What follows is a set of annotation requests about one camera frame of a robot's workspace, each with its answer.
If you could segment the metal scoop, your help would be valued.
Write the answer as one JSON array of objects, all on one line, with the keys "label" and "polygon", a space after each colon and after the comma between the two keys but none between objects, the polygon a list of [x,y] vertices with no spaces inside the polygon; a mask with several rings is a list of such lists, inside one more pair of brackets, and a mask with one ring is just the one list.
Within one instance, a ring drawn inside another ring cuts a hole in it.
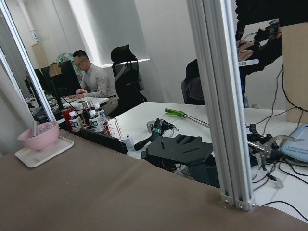
[{"label": "metal scoop", "polygon": [[32,127],[32,136],[35,137],[37,135],[38,135],[38,122],[34,121]]}]

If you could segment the beige tray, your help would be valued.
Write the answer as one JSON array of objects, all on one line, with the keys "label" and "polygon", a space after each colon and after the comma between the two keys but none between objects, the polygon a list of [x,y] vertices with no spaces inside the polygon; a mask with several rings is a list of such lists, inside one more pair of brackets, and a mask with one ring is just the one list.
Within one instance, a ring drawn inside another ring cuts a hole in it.
[{"label": "beige tray", "polygon": [[14,155],[27,167],[34,168],[68,150],[73,145],[74,141],[59,136],[55,144],[45,150],[35,151],[28,148],[22,148]]}]

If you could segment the black bracket plate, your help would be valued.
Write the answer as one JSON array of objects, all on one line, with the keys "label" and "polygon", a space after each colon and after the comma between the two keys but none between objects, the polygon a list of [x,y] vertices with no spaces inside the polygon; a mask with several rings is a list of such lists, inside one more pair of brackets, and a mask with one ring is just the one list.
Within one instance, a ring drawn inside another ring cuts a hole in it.
[{"label": "black bracket plate", "polygon": [[213,145],[202,138],[177,135],[174,138],[160,136],[142,151],[142,159],[151,164],[172,170],[175,164],[188,167],[191,176],[198,182],[219,188]]}]

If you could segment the man in grey shirt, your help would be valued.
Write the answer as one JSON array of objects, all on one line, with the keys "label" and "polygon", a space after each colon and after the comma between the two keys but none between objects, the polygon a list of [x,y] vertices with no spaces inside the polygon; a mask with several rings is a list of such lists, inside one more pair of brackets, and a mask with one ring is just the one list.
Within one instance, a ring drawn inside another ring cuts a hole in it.
[{"label": "man in grey shirt", "polygon": [[85,72],[80,83],[81,88],[76,90],[75,96],[107,98],[103,110],[106,115],[111,114],[118,107],[115,79],[109,77],[103,68],[94,65],[83,50],[75,51],[73,58],[74,65]]}]

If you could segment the dark drink bottle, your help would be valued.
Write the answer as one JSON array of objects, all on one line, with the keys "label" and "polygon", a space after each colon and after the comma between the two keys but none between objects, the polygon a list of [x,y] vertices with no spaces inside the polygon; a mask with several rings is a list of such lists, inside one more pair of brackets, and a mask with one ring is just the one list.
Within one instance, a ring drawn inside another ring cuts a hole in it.
[{"label": "dark drink bottle", "polygon": [[102,127],[101,117],[97,114],[95,110],[90,110],[89,114],[90,114],[89,123],[91,126],[91,130],[95,132],[102,131],[103,127]]},{"label": "dark drink bottle", "polygon": [[79,132],[80,129],[82,128],[81,118],[75,111],[69,112],[69,116],[70,116],[69,123],[71,125],[72,131]]}]

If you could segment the green handled grabber tool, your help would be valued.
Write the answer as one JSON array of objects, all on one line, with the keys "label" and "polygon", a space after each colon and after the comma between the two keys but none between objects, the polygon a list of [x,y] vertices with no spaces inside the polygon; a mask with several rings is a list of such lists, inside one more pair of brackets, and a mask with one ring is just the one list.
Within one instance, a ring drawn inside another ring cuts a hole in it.
[{"label": "green handled grabber tool", "polygon": [[186,114],[185,112],[183,111],[177,111],[177,110],[174,110],[174,109],[169,109],[169,108],[166,108],[165,109],[165,115],[169,115],[169,116],[180,116],[180,117],[183,117],[183,118],[187,118],[193,122],[196,122],[204,127],[207,127],[207,128],[210,128],[210,125],[207,123],[207,122],[204,122],[202,120],[199,120],[195,117],[192,117],[188,114]]}]

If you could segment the pink bowl of ice cubes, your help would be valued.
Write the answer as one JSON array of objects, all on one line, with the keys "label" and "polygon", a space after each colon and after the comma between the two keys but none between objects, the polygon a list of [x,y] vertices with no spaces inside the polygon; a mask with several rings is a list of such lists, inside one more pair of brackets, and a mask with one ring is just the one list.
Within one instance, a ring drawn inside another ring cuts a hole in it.
[{"label": "pink bowl of ice cubes", "polygon": [[17,138],[20,143],[28,149],[39,151],[54,145],[59,136],[59,125],[57,121],[49,121],[37,125],[37,135],[33,136],[32,129],[28,129]]}]

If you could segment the black office chair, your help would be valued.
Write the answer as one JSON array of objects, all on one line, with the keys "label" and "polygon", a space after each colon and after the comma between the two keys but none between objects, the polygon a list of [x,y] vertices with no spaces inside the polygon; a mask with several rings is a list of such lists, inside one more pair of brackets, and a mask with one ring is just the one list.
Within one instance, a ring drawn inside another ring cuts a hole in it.
[{"label": "black office chair", "polygon": [[111,51],[112,70],[118,95],[118,107],[110,114],[116,117],[133,107],[146,102],[141,93],[144,89],[139,75],[139,62],[129,45],[116,47]]}]

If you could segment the person in blue sweater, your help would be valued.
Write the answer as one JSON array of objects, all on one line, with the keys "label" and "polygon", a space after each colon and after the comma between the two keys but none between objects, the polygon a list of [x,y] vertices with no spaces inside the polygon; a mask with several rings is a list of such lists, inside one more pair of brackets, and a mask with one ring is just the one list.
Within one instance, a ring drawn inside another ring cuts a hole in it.
[{"label": "person in blue sweater", "polygon": [[[245,95],[246,76],[262,71],[267,65],[282,56],[283,26],[305,23],[308,21],[308,2],[306,0],[237,0],[236,41],[238,54],[244,59],[258,60],[258,64],[240,67],[240,79],[244,107],[249,107]],[[259,29],[252,42],[242,40],[245,26],[264,22],[271,22],[265,29]]]}]

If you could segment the aluminium frame post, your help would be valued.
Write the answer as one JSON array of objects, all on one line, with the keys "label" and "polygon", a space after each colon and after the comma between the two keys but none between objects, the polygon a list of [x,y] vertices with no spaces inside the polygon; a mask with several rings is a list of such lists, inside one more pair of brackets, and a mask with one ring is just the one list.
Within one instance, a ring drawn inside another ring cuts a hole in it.
[{"label": "aluminium frame post", "polygon": [[249,211],[254,194],[232,4],[227,0],[190,0],[187,5],[221,198]]}]

